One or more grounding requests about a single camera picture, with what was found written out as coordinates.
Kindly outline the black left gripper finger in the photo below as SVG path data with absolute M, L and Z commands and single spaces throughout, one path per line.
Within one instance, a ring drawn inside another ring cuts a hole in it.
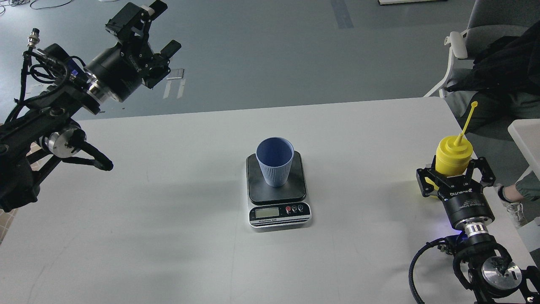
M 120 49 L 133 43 L 150 46 L 149 31 L 151 23 L 168 9 L 162 0 L 155 0 L 149 6 L 137 6 L 128 2 L 105 25 L 108 33 L 116 37 L 114 49 Z
M 170 60 L 181 49 L 181 43 L 171 40 L 160 53 L 153 54 L 146 63 L 146 88 L 153 89 L 164 77 L 170 73 Z

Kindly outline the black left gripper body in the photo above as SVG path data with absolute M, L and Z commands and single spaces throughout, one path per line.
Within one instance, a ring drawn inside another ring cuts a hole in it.
M 124 102 L 139 87 L 153 89 L 163 79 L 163 55 L 143 40 L 116 43 L 86 65 L 91 84 L 106 98 Z

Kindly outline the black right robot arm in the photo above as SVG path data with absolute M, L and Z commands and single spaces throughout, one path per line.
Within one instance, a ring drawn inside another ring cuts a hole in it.
M 425 251 L 436 247 L 453 257 L 455 277 L 474 292 L 477 304 L 494 304 L 515 292 L 521 292 L 525 303 L 538 304 L 539 269 L 519 268 L 488 231 L 494 214 L 483 190 L 494 184 L 495 177 L 486 159 L 472 159 L 464 174 L 450 177 L 437 172 L 436 164 L 434 159 L 428 167 L 417 169 L 417 181 L 425 198 L 436 196 L 442 202 L 452 229 L 459 234 L 427 242 L 413 257 L 408 283 L 416 303 L 423 300 L 415 286 L 413 269 Z

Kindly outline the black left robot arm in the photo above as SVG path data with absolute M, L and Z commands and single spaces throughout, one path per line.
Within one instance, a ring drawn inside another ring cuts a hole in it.
M 0 133 L 4 212 L 36 202 L 42 181 L 59 163 L 113 169 L 73 115 L 81 108 L 98 114 L 106 100 L 124 102 L 141 85 L 152 89 L 170 73 L 181 43 L 171 40 L 158 53 L 148 43 L 151 24 L 167 8 L 162 0 L 125 4 L 105 26 L 116 45 L 89 64 L 58 44 L 37 49 L 39 29 L 33 28 L 23 52 L 20 96 Z

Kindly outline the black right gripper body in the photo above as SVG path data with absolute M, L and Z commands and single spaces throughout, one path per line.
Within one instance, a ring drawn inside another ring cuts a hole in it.
M 452 229 L 464 231 L 469 223 L 489 225 L 494 214 L 483 193 L 483 186 L 474 180 L 466 180 L 465 175 L 447 178 L 447 185 L 438 186 L 437 196 Z

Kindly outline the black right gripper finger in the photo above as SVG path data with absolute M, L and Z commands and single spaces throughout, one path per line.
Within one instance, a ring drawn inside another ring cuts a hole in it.
M 443 196 L 440 194 L 443 185 L 443 174 L 437 171 L 436 164 L 437 157 L 434 156 L 432 163 L 427 164 L 424 168 L 416 169 L 416 180 L 424 198 L 432 196 L 443 199 Z
M 475 169 L 478 169 L 481 174 L 480 185 L 483 187 L 492 187 L 494 185 L 496 177 L 485 157 L 471 158 L 465 170 L 464 185 L 471 185 Z

